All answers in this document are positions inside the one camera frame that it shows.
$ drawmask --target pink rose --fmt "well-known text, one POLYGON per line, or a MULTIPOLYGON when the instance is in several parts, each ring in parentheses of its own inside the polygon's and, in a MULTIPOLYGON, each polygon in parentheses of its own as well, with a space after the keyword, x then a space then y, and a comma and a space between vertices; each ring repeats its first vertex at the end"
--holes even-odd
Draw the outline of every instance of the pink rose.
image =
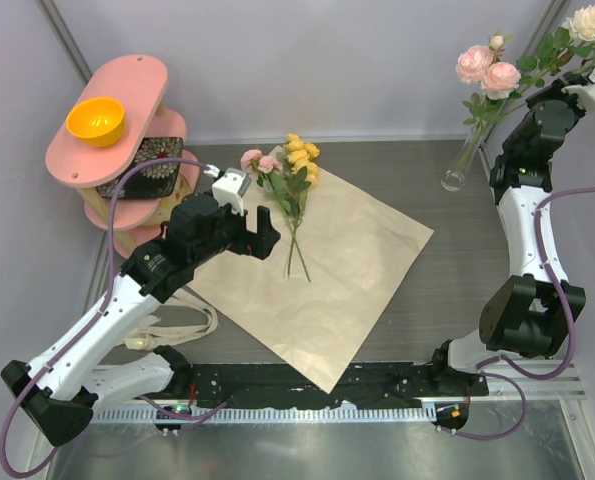
POLYGON ((259 171, 263 173, 270 173, 273 171, 273 168, 277 168, 280 172, 282 171, 282 165, 279 163, 275 157, 271 155, 266 155, 265 157, 261 157, 259 159, 259 171))
POLYGON ((495 55, 488 47, 475 45, 466 53, 462 53, 457 60, 457 75, 464 83, 481 82, 486 69, 493 63, 495 55))
POLYGON ((521 73, 511 63, 499 62, 486 70, 481 80, 481 89, 491 100, 508 98, 510 92, 519 86, 521 73))
POLYGON ((248 173, 252 173, 253 167, 250 165, 253 160, 259 160, 264 154, 260 150, 248 150, 241 156, 241 168, 248 173))

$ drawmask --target glass vase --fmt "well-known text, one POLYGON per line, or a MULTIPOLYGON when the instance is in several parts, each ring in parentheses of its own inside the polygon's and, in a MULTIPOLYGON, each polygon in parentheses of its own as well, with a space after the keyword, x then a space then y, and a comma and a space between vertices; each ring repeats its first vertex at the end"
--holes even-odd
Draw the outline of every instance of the glass vase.
POLYGON ((487 125, 473 127, 470 135, 459 150, 459 153, 441 179, 441 185, 450 192, 456 192, 466 184, 468 171, 473 163, 475 153, 482 140, 486 137, 489 128, 487 125))

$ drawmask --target white cable tray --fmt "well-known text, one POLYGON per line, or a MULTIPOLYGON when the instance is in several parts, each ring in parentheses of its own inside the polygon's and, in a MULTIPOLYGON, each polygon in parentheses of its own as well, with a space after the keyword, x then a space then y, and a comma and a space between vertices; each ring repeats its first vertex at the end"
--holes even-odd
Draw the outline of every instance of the white cable tray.
MULTIPOLYGON (((193 415, 208 412, 206 408, 193 407, 193 415)), ((258 424, 258 423, 375 423, 375 422, 429 422, 436 420, 435 405, 424 403, 422 408, 398 408, 384 410, 358 410, 352 404, 322 410, 259 410, 223 409, 208 420, 212 424, 258 424)), ((157 419, 157 410, 146 404, 129 404, 105 410, 95 415, 91 423, 126 424, 150 423, 180 424, 179 420, 157 419)))

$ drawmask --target metal floor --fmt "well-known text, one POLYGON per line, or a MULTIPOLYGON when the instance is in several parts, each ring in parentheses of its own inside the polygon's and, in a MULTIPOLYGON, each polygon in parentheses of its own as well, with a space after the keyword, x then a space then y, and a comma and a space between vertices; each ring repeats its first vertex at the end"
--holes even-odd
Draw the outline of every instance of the metal floor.
MULTIPOLYGON (((473 403, 465 430, 498 433, 521 404, 473 403)), ((63 447, 48 480, 371 480, 583 479, 556 401, 531 401, 522 429, 478 442, 435 432, 429 423, 205 425, 179 437, 156 436, 113 459, 153 431, 151 425, 95 425, 74 450, 63 447)))

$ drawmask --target white rose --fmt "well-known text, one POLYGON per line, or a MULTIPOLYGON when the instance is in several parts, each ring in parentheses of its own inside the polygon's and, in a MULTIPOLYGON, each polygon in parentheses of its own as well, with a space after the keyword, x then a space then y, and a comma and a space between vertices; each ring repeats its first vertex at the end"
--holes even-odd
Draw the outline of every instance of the white rose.
POLYGON ((494 37, 490 37, 490 42, 488 46, 491 50, 498 51, 501 47, 504 46, 504 37, 501 35, 495 35, 494 37))
POLYGON ((595 5, 580 8, 575 12, 573 18, 567 18, 562 25, 570 32, 573 40, 585 42, 595 41, 595 5))

